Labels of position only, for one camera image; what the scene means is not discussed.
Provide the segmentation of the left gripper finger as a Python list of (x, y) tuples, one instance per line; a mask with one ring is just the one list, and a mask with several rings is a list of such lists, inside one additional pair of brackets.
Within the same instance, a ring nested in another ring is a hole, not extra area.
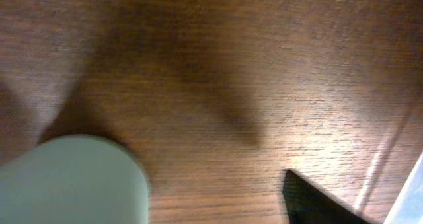
[(282, 197), (291, 224), (371, 224), (375, 221), (354, 212), (336, 196), (299, 174), (284, 170)]

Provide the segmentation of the mint green plastic cup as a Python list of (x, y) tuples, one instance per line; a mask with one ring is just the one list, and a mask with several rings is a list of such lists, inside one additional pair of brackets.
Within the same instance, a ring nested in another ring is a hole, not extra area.
[(105, 138), (49, 140), (1, 167), (2, 223), (148, 223), (149, 179)]

